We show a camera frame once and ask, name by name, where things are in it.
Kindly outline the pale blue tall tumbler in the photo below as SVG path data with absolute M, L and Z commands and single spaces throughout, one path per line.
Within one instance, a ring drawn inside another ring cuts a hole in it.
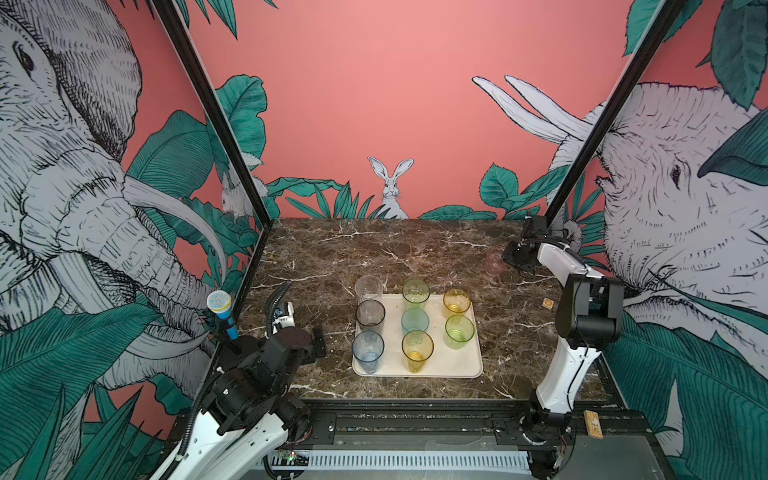
M 377 372 L 384 350 L 384 339 L 375 330 L 362 331 L 352 343 L 353 356 L 366 374 Z

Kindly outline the smoky grey tall tumbler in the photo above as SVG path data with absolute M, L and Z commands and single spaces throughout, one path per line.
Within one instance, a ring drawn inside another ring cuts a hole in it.
M 375 331 L 381 333 L 386 318 L 386 309 L 377 299 L 366 299 L 356 308 L 356 324 L 361 332 Z

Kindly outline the short amber tumbler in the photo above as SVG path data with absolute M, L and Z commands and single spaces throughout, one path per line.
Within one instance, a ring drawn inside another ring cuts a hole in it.
M 472 306 L 472 300 L 464 290 L 452 288 L 444 293 L 443 306 L 447 316 L 464 315 Z

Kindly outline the clear tall plastic tumbler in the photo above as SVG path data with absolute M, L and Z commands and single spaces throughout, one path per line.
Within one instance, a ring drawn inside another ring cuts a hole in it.
M 354 285 L 358 303 L 369 299 L 378 299 L 384 293 L 382 281 L 375 275 L 364 275 Z

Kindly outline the short green tumbler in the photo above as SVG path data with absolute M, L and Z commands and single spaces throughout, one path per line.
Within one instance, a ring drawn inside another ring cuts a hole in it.
M 461 349 L 475 336 L 475 324 L 468 317 L 460 314 L 450 316 L 444 325 L 445 343 L 452 349 Z

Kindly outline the tall amber tumbler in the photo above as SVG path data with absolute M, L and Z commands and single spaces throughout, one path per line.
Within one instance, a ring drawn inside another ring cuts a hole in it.
M 411 373 L 419 373 L 434 353 L 434 341 L 425 331 L 408 332 L 401 341 L 406 366 Z

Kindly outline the frosted teal textured tumbler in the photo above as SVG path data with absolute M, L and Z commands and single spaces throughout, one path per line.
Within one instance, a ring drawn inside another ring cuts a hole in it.
M 413 331 L 427 331 L 429 325 L 429 315 L 421 308 L 406 309 L 401 316 L 401 328 L 404 335 Z

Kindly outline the tall green tumbler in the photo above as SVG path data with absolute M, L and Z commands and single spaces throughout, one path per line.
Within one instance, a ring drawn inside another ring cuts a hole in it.
M 430 295 L 429 285 L 421 278 L 408 279 L 402 287 L 402 297 L 406 309 L 423 309 Z

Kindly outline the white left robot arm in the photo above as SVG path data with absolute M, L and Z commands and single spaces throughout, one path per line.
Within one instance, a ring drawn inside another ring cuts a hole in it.
M 180 442 L 153 479 L 239 479 L 271 451 L 309 438 L 311 410 L 290 388 L 301 366 L 326 356 L 323 329 L 286 327 L 220 347 Z

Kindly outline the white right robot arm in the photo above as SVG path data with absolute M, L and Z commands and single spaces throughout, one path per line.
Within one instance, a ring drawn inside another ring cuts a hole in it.
M 562 286 L 554 321 L 556 351 L 520 420 L 526 440 L 544 445 L 564 435 L 588 369 L 609 344 L 619 339 L 624 285 L 592 268 L 569 245 L 553 238 L 511 242 L 502 259 L 520 271 L 543 266 Z

